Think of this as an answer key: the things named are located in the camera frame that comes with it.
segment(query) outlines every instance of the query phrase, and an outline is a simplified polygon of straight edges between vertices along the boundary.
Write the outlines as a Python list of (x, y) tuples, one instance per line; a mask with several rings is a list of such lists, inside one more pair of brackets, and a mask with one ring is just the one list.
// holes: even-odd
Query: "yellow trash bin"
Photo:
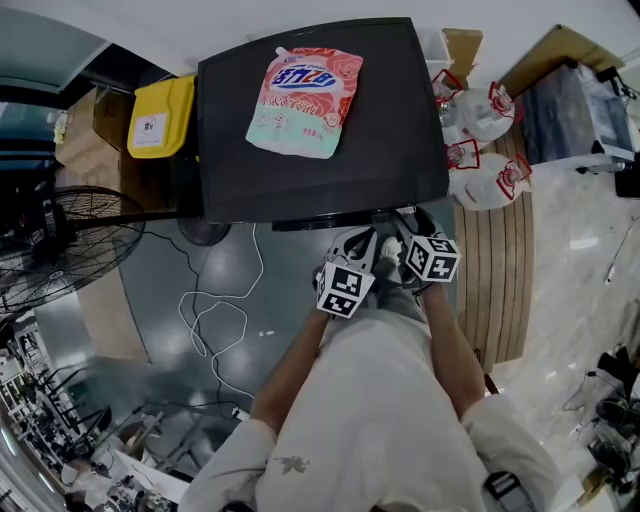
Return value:
[(127, 149), (134, 158), (173, 156), (187, 139), (195, 75), (136, 90)]

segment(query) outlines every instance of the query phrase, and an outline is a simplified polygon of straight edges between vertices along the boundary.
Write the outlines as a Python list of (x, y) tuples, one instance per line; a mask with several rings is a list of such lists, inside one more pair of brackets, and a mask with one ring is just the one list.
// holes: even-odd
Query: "white cable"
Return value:
[[(198, 354), (200, 356), (202, 356), (202, 357), (207, 357), (207, 347), (204, 344), (204, 341), (202, 340), (202, 338), (196, 332), (196, 328), (198, 326), (198, 322), (200, 321), (200, 317), (202, 317), (202, 315), (204, 315), (206, 313), (209, 313), (210, 311), (213, 311), (219, 305), (229, 306), (229, 307), (231, 307), (233, 309), (236, 309), (237, 311), (240, 311), (240, 313), (242, 313), (244, 315), (244, 325), (242, 326), (242, 335), (236, 341), (231, 343), (231, 345), (229, 345), (226, 348), (223, 348), (222, 350), (220, 350), (220, 351), (216, 352), (215, 354), (213, 354), (213, 357), (211, 358), (211, 371), (216, 376), (216, 378), (220, 381), (220, 383), (224, 384), (229, 389), (232, 389), (233, 391), (236, 391), (237, 393), (241, 393), (243, 395), (250, 396), (251, 398), (255, 398), (251, 393), (248, 393), (248, 392), (243, 391), (241, 389), (235, 388), (232, 385), (230, 385), (229, 383), (225, 382), (220, 377), (220, 375), (218, 375), (216, 373), (215, 366), (214, 366), (216, 358), (219, 355), (224, 354), (227, 350), (235, 347), (238, 343), (240, 343), (242, 340), (244, 340), (244, 335), (245, 335), (245, 333), (247, 331), (247, 323), (249, 322), (249, 317), (247, 316), (247, 313), (243, 309), (241, 309), (238, 306), (236, 306), (235, 304), (231, 304), (230, 302), (227, 302), (226, 300), (219, 300), (213, 306), (211, 306), (211, 307), (201, 311), (200, 313), (198, 313), (198, 316), (196, 316), (195, 322), (193, 322), (193, 325), (190, 325), (189, 322), (187, 322), (187, 319), (182, 314), (182, 304), (184, 302), (184, 299), (186, 297), (188, 297), (189, 295), (205, 295), (206, 297), (211, 297), (212, 299), (246, 299), (249, 295), (251, 295), (251, 292), (253, 292), (253, 289), (258, 284), (258, 281), (260, 281), (260, 278), (262, 278), (262, 274), (264, 274), (264, 261), (262, 260), (262, 254), (260, 254), (260, 248), (258, 247), (258, 241), (256, 240), (256, 227), (257, 227), (257, 225), (254, 224), (253, 225), (252, 236), (253, 236), (253, 245), (256, 248), (256, 254), (258, 255), (258, 259), (260, 260), (260, 273), (258, 274), (258, 277), (253, 282), (253, 284), (251, 285), (251, 287), (249, 288), (249, 291), (247, 291), (247, 293), (245, 293), (244, 295), (214, 295), (213, 293), (208, 293), (208, 292), (191, 291), (191, 292), (186, 292), (182, 296), (182, 298), (180, 299), (180, 303), (178, 304), (178, 313), (180, 314), (180, 318), (182, 318), (182, 321), (184, 322), (184, 324), (189, 328), (190, 337), (191, 337), (191, 343), (193, 343), (193, 347), (196, 349), (196, 352), (198, 352)], [(200, 347), (198, 346), (198, 343), (196, 343), (196, 338), (200, 342)]]

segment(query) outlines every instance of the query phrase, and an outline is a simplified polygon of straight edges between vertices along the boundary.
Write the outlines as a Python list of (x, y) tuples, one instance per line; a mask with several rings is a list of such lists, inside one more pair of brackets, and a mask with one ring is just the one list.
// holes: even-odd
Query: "black table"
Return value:
[[(280, 155), (245, 140), (278, 46), (336, 48), (364, 59), (340, 144), (327, 160)], [(199, 65), (197, 112), (204, 211), (212, 223), (362, 224), (372, 213), (447, 194), (445, 145), (410, 18), (318, 25), (211, 57)]]

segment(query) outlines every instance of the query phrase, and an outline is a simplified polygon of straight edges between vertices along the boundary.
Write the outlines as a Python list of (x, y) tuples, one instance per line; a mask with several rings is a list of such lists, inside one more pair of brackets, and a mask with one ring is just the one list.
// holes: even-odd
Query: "detergent pouch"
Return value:
[(277, 48), (246, 139), (309, 158), (333, 155), (358, 87), (362, 57), (330, 48)]

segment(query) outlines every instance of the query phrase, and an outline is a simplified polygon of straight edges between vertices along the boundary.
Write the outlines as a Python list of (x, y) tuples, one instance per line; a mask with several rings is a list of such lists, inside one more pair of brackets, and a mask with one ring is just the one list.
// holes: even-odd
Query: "white marker cube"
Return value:
[(414, 236), (405, 263), (422, 281), (448, 283), (456, 275), (460, 252), (453, 240)]
[(317, 276), (317, 280), (318, 309), (351, 318), (366, 297), (375, 277), (327, 262)]

